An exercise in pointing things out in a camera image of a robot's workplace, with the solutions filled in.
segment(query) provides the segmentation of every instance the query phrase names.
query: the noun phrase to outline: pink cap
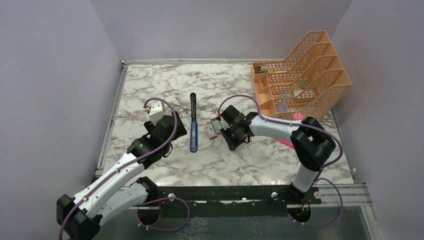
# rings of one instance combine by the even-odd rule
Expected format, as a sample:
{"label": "pink cap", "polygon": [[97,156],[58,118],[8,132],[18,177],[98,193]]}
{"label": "pink cap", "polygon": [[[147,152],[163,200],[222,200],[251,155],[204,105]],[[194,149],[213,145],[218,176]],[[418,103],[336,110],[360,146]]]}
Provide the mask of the pink cap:
{"label": "pink cap", "polygon": [[304,115],[301,113],[301,112],[296,112],[294,115],[293,115],[293,120],[303,120],[304,119]]}

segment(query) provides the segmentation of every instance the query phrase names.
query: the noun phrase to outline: marble tabletop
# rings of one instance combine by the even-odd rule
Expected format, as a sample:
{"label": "marble tabletop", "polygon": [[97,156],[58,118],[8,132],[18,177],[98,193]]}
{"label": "marble tabletop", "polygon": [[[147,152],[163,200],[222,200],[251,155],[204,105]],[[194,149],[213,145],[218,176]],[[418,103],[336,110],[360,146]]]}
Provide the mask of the marble tabletop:
{"label": "marble tabletop", "polygon": [[[255,136],[250,144],[230,151],[219,135],[209,140],[204,126],[217,116],[217,109],[228,96],[253,96],[250,64],[140,64],[129,65],[114,122],[104,171],[126,152],[134,139],[147,133],[149,120],[143,111],[145,100],[163,98],[178,111],[187,131],[191,122],[190,93],[197,97],[198,151],[189,150],[188,135],[175,140],[167,158],[154,163],[130,180],[148,176],[158,186],[237,186],[290,184],[300,162],[295,150],[272,138]],[[242,97],[229,100],[240,112],[257,112],[255,104]],[[328,113],[321,125],[336,137],[339,133],[333,115]],[[328,161],[339,154],[339,148]],[[353,184],[346,157],[324,169],[322,177],[335,184]]]}

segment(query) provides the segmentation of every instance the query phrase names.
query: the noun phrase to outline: marker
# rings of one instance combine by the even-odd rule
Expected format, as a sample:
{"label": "marker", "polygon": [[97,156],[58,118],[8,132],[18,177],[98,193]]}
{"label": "marker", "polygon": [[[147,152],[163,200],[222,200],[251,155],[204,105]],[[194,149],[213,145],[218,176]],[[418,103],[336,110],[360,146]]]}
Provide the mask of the marker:
{"label": "marker", "polygon": [[190,133],[190,152],[198,151],[198,123],[196,121],[196,93],[190,94],[191,102],[191,133]]}

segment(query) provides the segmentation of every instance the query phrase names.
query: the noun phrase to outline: metal screw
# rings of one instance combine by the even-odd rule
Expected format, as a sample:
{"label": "metal screw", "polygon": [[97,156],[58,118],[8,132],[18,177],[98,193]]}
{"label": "metal screw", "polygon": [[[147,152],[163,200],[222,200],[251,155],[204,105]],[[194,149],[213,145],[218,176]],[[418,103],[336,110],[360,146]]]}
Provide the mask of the metal screw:
{"label": "metal screw", "polygon": [[172,192],[168,195],[168,198],[175,198],[175,194],[173,194]]}
{"label": "metal screw", "polygon": [[271,198],[275,199],[276,197],[278,197],[278,193],[276,193],[275,191],[271,193]]}
{"label": "metal screw", "polygon": [[314,192],[314,193],[313,193],[313,196],[314,196],[316,199],[321,199],[321,192],[316,191],[316,192]]}

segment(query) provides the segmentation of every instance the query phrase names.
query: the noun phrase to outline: white wall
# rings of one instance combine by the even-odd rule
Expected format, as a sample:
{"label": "white wall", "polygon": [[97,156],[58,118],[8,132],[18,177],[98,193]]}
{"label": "white wall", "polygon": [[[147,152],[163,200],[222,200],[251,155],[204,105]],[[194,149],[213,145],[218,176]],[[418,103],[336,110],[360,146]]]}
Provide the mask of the white wall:
{"label": "white wall", "polygon": [[125,60],[285,58],[351,0],[90,0]]}
{"label": "white wall", "polygon": [[332,42],[353,83],[335,108],[386,240],[423,239],[424,1],[353,0]]}
{"label": "white wall", "polygon": [[94,174],[121,70],[88,0],[0,3],[0,239],[57,239]]}

